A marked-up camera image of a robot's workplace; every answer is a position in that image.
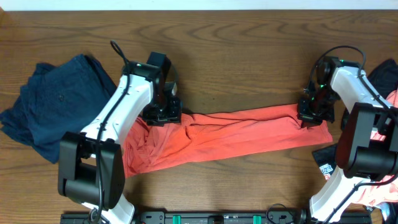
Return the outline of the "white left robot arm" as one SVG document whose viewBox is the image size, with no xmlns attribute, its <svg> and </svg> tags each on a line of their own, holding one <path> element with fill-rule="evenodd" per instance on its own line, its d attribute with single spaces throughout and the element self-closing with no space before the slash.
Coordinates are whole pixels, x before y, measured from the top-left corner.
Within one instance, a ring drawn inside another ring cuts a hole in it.
<svg viewBox="0 0 398 224">
<path fill-rule="evenodd" d="M 90 209 L 61 216 L 61 223 L 133 223 L 135 207 L 123 194 L 122 146 L 137 117 L 149 126 L 181 121 L 177 82 L 167 81 L 168 61 L 130 62 L 118 89 L 79 133 L 60 141 L 58 192 Z"/>
</svg>

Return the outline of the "red soccer t-shirt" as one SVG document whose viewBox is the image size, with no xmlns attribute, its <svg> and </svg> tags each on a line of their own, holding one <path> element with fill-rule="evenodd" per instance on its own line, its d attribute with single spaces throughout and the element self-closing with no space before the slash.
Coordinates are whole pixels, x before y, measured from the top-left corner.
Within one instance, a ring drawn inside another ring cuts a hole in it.
<svg viewBox="0 0 398 224">
<path fill-rule="evenodd" d="M 303 127 L 297 105 L 232 113 L 183 114 L 179 124 L 137 118 L 124 142 L 126 177 L 205 162 L 332 142 L 327 123 Z"/>
</svg>

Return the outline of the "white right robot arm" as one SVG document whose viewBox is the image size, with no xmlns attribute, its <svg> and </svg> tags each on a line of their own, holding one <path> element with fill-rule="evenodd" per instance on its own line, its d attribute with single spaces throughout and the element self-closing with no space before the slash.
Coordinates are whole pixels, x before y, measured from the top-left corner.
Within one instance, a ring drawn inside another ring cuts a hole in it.
<svg viewBox="0 0 398 224">
<path fill-rule="evenodd" d="M 358 62 L 322 56 L 312 68 L 307 96 L 298 103 L 304 124 L 334 121 L 335 101 L 349 118 L 335 151 L 336 168 L 311 197 L 299 223 L 333 223 L 367 186 L 390 184 L 397 178 L 397 108 L 371 85 Z"/>
</svg>

